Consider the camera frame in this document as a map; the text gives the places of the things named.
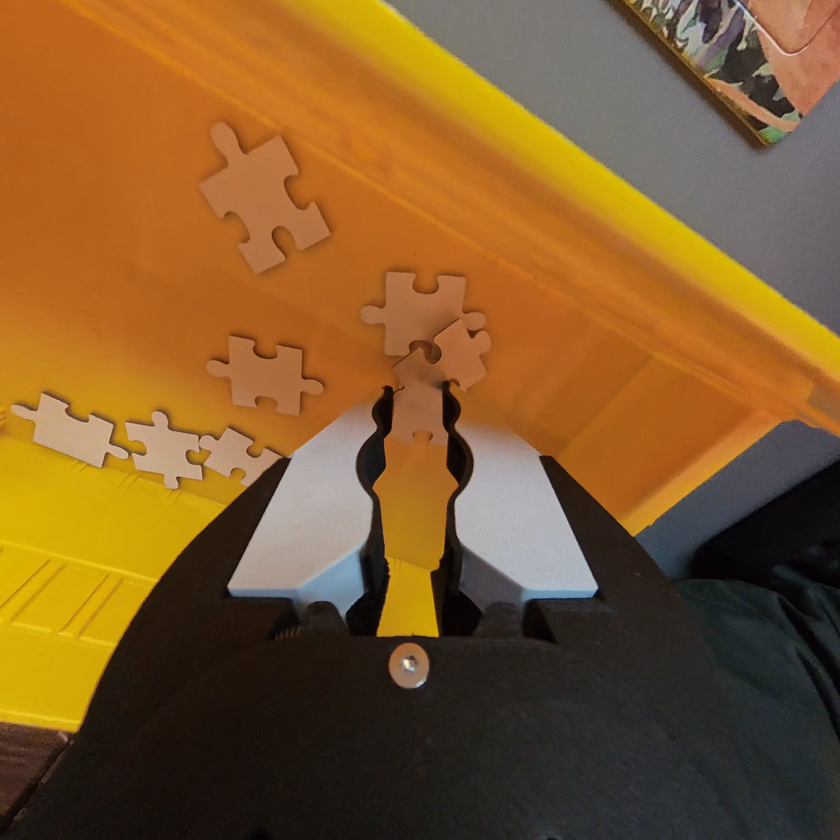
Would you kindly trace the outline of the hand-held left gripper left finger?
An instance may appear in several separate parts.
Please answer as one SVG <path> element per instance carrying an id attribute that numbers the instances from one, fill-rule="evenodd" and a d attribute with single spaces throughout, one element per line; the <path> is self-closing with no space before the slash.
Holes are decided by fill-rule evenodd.
<path id="1" fill-rule="evenodd" d="M 349 621 L 377 621 L 389 581 L 373 485 L 385 469 L 394 390 L 354 406 L 300 446 L 227 584 L 238 597 L 279 597 L 299 615 L 333 604 Z"/>

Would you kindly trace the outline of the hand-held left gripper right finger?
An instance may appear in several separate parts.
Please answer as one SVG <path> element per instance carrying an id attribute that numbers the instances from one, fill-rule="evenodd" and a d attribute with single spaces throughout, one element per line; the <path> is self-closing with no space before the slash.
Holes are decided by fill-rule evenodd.
<path id="1" fill-rule="evenodd" d="M 447 502 L 443 619 L 479 621 L 493 604 L 582 600 L 597 583 L 539 452 L 503 427 L 464 423 L 443 386 Z"/>

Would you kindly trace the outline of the small colourful jigsaw piece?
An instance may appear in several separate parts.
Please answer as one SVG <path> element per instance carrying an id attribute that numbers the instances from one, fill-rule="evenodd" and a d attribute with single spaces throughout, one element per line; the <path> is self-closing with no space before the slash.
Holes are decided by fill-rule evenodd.
<path id="1" fill-rule="evenodd" d="M 480 356 L 490 350 L 491 340 L 486 331 L 470 336 L 458 320 L 434 341 L 441 350 L 439 361 L 432 363 L 415 350 L 392 368 L 401 385 L 394 393 L 392 435 L 410 441 L 416 432 L 427 432 L 433 445 L 446 445 L 443 384 L 455 382 L 465 391 L 482 379 L 487 371 Z"/>

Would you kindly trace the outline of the group of white-backed puzzle pieces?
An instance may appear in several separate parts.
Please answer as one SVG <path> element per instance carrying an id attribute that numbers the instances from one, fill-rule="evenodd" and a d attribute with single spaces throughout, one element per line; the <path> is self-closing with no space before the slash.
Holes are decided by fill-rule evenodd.
<path id="1" fill-rule="evenodd" d="M 256 274 L 283 262 L 285 257 L 274 239 L 279 228 L 291 234 L 299 249 L 330 236 L 314 203 L 299 208 L 288 195 L 287 181 L 298 174 L 298 168 L 281 137 L 250 152 L 240 148 L 235 132 L 222 122 L 212 127 L 211 137 L 227 165 L 199 189 L 216 215 L 232 214 L 245 224 L 248 237 L 238 248 Z M 486 317 L 464 310 L 465 293 L 463 276 L 438 275 L 434 290 L 419 290 L 416 273 L 389 270 L 383 303 L 362 306 L 360 319 L 383 327 L 383 354 L 392 357 L 394 365 L 415 350 L 422 350 L 434 363 L 441 354 L 434 339 L 454 322 L 462 320 L 470 336 L 483 331 Z M 275 413 L 298 417 L 303 395 L 318 396 L 324 391 L 321 381 L 305 375 L 304 362 L 301 347 L 278 344 L 270 353 L 261 353 L 256 338 L 231 332 L 224 357 L 215 356 L 205 366 L 209 375 L 227 382 L 226 408 L 255 411 L 265 403 L 271 404 Z M 162 409 L 152 412 L 149 421 L 124 422 L 123 435 L 143 448 L 139 452 L 113 440 L 113 420 L 95 413 L 76 416 L 69 403 L 55 395 L 41 393 L 36 407 L 13 404 L 10 408 L 33 425 L 33 444 L 96 468 L 103 467 L 108 457 L 131 458 L 135 469 L 161 476 L 164 485 L 173 490 L 183 479 L 203 480 L 208 469 L 222 476 L 239 470 L 241 484 L 249 486 L 280 459 L 269 446 L 254 455 L 250 451 L 254 436 L 229 424 L 220 434 L 203 435 L 172 427 L 169 414 Z M 427 432 L 416 432 L 413 438 L 431 443 Z"/>

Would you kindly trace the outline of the yellow plastic bin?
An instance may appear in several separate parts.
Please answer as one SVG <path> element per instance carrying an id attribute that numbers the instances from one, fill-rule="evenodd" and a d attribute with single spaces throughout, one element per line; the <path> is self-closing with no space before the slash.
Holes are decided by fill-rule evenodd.
<path id="1" fill-rule="evenodd" d="M 281 137 L 330 236 L 256 274 L 248 231 L 200 185 Z M 245 494 L 241 471 L 177 490 L 131 458 L 103 467 L 33 444 L 13 404 L 43 392 L 123 424 L 166 411 L 292 456 L 399 386 L 385 273 L 466 278 L 486 375 L 455 393 L 473 424 L 555 457 L 631 534 L 783 422 L 838 436 L 838 337 L 746 272 L 775 325 L 670 360 L 604 297 L 646 280 L 677 224 L 680 259 L 743 267 L 382 2 L 2 2 L 2 722 L 74 732 L 115 648 L 176 556 Z M 304 349 L 324 385 L 299 416 L 225 407 L 206 362 L 226 337 Z"/>

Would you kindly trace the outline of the partly assembled jigsaw puzzle board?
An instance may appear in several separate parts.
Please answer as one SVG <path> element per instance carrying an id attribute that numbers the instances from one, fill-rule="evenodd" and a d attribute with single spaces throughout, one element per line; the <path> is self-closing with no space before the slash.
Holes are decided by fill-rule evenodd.
<path id="1" fill-rule="evenodd" d="M 625 1 L 762 145 L 839 78 L 838 1 Z"/>

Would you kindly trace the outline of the person's dark jacket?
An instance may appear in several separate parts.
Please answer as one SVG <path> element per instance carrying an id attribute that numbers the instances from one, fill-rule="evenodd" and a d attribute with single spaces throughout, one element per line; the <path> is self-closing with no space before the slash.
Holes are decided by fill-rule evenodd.
<path id="1" fill-rule="evenodd" d="M 839 465 L 704 543 L 680 596 L 717 661 L 762 838 L 838 838 Z"/>

